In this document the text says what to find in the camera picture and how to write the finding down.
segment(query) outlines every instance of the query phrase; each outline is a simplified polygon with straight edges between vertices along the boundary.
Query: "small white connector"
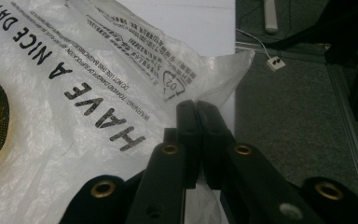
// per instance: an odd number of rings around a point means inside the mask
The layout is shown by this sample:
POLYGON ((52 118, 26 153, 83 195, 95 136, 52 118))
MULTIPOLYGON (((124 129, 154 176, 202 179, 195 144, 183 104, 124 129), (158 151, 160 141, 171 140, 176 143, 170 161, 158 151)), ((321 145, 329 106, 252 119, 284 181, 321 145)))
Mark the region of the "small white connector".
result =
POLYGON ((284 62, 279 57, 275 56, 268 59, 267 65, 273 72, 275 72, 276 70, 284 67, 286 64, 284 64, 284 62))

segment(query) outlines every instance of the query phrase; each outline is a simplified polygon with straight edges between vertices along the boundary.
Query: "brass grommet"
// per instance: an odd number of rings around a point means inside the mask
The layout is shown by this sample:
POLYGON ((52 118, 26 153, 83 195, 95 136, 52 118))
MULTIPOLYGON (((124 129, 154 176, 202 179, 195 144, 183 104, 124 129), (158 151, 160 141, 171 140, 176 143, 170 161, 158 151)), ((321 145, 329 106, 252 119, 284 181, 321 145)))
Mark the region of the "brass grommet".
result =
POLYGON ((164 153, 164 154, 167 154, 167 155, 173 155, 173 154, 176 154, 178 151, 179 151, 179 147, 178 146, 175 146, 175 145, 167 145, 167 146, 164 146, 161 151, 164 153))
POLYGON ((241 154, 241 155, 245 155, 245 156, 252 154, 252 149, 249 148, 249 147, 247 147, 247 146, 243 146, 243 145, 241 145, 241 146, 236 146, 236 147, 235 147, 235 151, 236 151, 237 153, 239 153, 239 154, 241 154))
POLYGON ((344 193, 334 184, 331 184, 329 182, 320 182, 315 185, 315 189, 322 196, 330 200, 339 201, 344 197, 344 193))
POLYGON ((115 191, 116 185, 110 180, 102 180, 91 189, 91 195, 95 198, 105 198, 115 191))

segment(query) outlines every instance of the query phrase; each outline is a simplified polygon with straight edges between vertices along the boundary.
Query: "white cable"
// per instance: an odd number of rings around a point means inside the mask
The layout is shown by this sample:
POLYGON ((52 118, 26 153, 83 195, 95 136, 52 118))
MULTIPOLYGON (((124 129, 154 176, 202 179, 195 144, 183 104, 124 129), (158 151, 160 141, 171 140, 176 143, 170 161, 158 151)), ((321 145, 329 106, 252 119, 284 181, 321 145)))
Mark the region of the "white cable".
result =
POLYGON ((263 47, 263 49, 264 49, 264 51, 266 52, 267 56, 268 56, 269 58, 271 58, 271 57, 269 56, 269 53, 267 52, 266 46, 264 46, 263 42, 261 42, 257 37, 255 37, 254 35, 251 35, 251 34, 249 34, 249 33, 246 33, 246 32, 244 32, 244 31, 242 31, 242 30, 240 30, 240 29, 236 29, 236 30, 237 30, 238 32, 240 32, 240 33, 243 33, 243 34, 245 34, 245 35, 248 35, 248 36, 254 38, 255 40, 257 40, 257 41, 261 44, 261 46, 263 47))

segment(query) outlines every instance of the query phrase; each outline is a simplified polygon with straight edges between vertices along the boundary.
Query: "floor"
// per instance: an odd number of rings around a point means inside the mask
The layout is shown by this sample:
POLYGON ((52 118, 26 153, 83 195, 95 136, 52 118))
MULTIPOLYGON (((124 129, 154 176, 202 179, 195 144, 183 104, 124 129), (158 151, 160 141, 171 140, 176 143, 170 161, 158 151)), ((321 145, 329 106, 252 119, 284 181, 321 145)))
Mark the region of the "floor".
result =
MULTIPOLYGON (((276 1, 279 32, 267 35, 263 1, 237 0, 237 28, 265 43, 273 42, 314 24, 326 3, 276 1)), ((237 33, 237 41, 258 45, 241 33, 237 33)), ((358 195, 358 172, 325 63, 282 56, 286 66, 274 73, 266 65, 267 59, 258 51, 236 89, 237 140, 258 147, 293 184, 300 186, 308 177, 326 176, 358 195)), ((355 70, 344 70, 351 85, 355 70)))

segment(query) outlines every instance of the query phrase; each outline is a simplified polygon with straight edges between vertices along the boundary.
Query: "plastic bag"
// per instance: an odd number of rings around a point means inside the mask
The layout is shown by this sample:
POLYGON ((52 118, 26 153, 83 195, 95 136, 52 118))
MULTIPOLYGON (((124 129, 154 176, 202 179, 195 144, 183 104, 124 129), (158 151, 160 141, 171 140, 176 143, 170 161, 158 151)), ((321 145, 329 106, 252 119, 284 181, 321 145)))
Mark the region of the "plastic bag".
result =
POLYGON ((58 223, 91 178, 139 173, 176 105, 220 106, 253 55, 199 56, 115 1, 0 0, 0 223, 58 223))

